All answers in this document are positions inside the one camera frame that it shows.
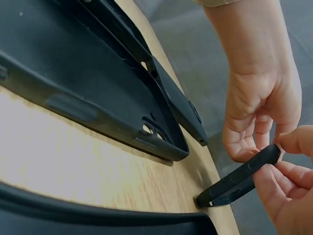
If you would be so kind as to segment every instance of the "gray floor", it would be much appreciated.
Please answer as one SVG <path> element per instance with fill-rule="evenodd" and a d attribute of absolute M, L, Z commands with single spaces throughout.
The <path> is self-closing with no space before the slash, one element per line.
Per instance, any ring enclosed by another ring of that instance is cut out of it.
<path fill-rule="evenodd" d="M 149 19 L 186 93 L 195 103 L 209 136 L 221 177 L 238 165 L 221 144 L 227 62 L 219 40 L 201 7 L 193 0 L 135 0 Z M 303 89 L 300 124 L 313 124 L 313 1 L 281 0 Z M 312 167 L 305 156 L 286 155 L 286 161 Z M 276 234 L 262 204 L 252 191 L 232 204 L 242 235 Z"/>

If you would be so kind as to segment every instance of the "phone case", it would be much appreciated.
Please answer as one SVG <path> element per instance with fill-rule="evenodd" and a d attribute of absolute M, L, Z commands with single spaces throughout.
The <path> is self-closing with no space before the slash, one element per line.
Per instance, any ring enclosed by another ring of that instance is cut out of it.
<path fill-rule="evenodd" d="M 168 73 L 151 52 L 131 19 L 113 0 L 77 0 L 103 26 L 119 40 L 138 62 L 144 62 L 148 73 L 161 86 L 167 96 L 177 121 L 196 139 L 202 146 L 208 144 L 208 137 L 201 125 L 200 116 L 178 86 L 173 82 Z M 72 0 L 62 0 L 63 4 L 74 5 Z"/>
<path fill-rule="evenodd" d="M 217 235 L 205 213 L 153 213 L 61 201 L 0 183 L 0 229 L 8 235 Z"/>
<path fill-rule="evenodd" d="M 5 32 L 0 36 L 0 85 L 159 158 L 188 156 L 158 83 L 85 8 L 65 3 L 0 3 Z"/>
<path fill-rule="evenodd" d="M 265 164 L 277 163 L 280 153 L 279 147 L 275 144 L 264 148 L 248 162 L 204 190 L 196 198 L 196 204 L 200 208 L 219 207 L 244 196 L 255 188 L 252 174 Z"/>

